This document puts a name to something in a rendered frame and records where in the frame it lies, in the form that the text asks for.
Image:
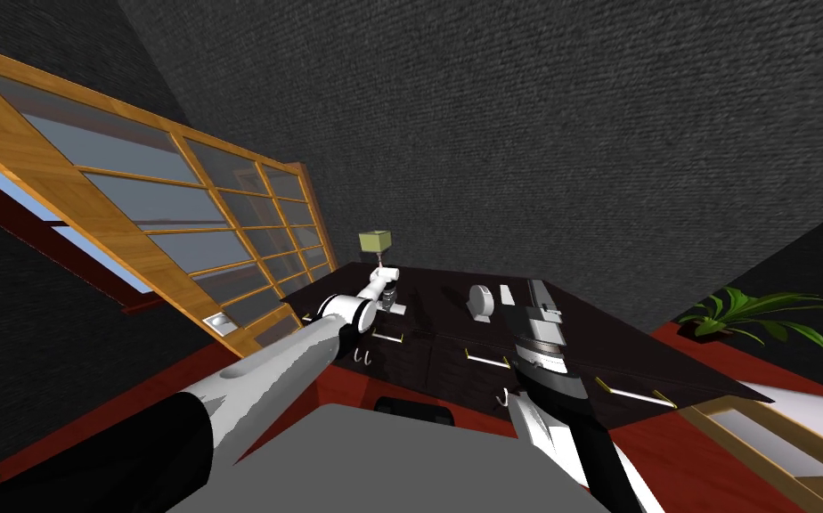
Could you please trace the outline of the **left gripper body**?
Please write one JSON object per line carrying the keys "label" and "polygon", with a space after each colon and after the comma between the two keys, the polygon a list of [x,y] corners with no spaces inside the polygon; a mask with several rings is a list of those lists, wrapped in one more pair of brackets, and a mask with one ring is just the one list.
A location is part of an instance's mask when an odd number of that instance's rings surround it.
{"label": "left gripper body", "polygon": [[405,315],[406,306],[397,302],[397,285],[387,283],[379,299],[379,310],[385,313]]}

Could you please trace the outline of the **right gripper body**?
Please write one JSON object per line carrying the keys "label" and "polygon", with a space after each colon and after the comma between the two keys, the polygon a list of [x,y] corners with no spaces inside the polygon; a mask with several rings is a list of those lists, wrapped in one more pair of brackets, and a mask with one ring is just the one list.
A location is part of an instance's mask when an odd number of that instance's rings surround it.
{"label": "right gripper body", "polygon": [[542,343],[564,346],[566,341],[560,328],[561,321],[558,313],[528,313],[527,335]]}

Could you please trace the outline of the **white alarm clock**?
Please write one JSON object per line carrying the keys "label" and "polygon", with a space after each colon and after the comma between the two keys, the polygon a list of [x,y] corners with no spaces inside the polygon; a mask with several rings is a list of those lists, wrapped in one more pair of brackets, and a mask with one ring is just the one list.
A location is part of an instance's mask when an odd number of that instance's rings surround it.
{"label": "white alarm clock", "polygon": [[469,290],[466,307],[474,321],[489,323],[495,308],[491,290],[484,285],[474,285]]}

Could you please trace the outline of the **green shade table lamp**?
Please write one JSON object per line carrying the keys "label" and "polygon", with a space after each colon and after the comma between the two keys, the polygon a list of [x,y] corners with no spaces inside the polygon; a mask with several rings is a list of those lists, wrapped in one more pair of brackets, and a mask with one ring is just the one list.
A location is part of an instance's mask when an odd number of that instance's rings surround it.
{"label": "green shade table lamp", "polygon": [[378,268],[383,267],[382,256],[392,246],[391,231],[377,230],[361,232],[358,235],[360,250],[363,253],[374,254],[377,258]]}

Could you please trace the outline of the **dark wooden dresser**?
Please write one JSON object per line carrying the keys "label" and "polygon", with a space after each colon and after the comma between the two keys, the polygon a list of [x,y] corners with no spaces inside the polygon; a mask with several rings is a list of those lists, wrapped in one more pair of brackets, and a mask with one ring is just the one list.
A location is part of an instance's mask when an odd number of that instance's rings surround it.
{"label": "dark wooden dresser", "polygon": [[[484,285],[498,296],[502,284],[509,286],[518,302],[529,300],[524,278],[404,267],[397,300],[406,306],[405,315],[378,313],[358,349],[338,358],[335,365],[507,419],[509,413],[501,400],[503,392],[517,384],[511,368],[515,338],[498,314],[489,323],[476,322],[466,307],[474,285]],[[621,428],[674,409],[611,395],[595,377],[601,377],[612,388],[638,394],[655,389],[677,403],[678,409],[727,395],[765,401],[764,395],[594,305],[555,286],[549,286],[548,291],[563,314],[565,361],[583,379],[591,405],[605,428]],[[373,338],[372,330],[397,338],[402,334],[403,343]],[[510,368],[467,360],[465,347],[473,353],[504,356]]]}

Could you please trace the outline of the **silver door pull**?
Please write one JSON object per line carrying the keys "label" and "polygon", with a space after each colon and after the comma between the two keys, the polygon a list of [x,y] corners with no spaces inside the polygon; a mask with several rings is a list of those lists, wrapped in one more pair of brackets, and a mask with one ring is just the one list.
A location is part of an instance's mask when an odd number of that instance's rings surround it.
{"label": "silver door pull", "polygon": [[239,327],[225,313],[217,313],[203,320],[203,323],[212,329],[219,337],[226,337]]}

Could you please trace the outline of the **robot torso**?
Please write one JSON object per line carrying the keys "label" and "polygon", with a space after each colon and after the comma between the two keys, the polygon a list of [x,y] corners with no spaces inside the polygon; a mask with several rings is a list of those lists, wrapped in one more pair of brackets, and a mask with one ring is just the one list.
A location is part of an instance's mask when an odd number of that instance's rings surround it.
{"label": "robot torso", "polygon": [[168,513],[607,513],[505,436],[324,405]]}

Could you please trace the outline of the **green leafy plant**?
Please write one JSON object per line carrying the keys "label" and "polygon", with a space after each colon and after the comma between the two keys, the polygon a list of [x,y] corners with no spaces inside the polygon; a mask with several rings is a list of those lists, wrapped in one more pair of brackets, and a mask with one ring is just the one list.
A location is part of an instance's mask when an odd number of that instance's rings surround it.
{"label": "green leafy plant", "polygon": [[711,294],[708,301],[695,303],[690,313],[680,317],[677,334],[699,343],[720,342],[730,336],[743,335],[760,345],[765,341],[746,329],[758,325],[772,338],[781,342],[789,340],[789,333],[796,333],[823,349],[823,335],[798,322],[771,319],[772,314],[784,311],[823,310],[823,297],[798,292],[779,292],[754,297],[740,289],[724,287],[723,294]]}

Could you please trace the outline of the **wooden glass pane sliding door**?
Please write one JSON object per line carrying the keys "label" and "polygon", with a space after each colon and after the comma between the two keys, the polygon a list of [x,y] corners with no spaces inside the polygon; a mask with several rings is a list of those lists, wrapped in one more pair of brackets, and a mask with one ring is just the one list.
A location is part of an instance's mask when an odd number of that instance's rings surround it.
{"label": "wooden glass pane sliding door", "polygon": [[[0,172],[239,357],[335,269],[306,171],[0,54]],[[203,323],[228,315],[219,337]]]}

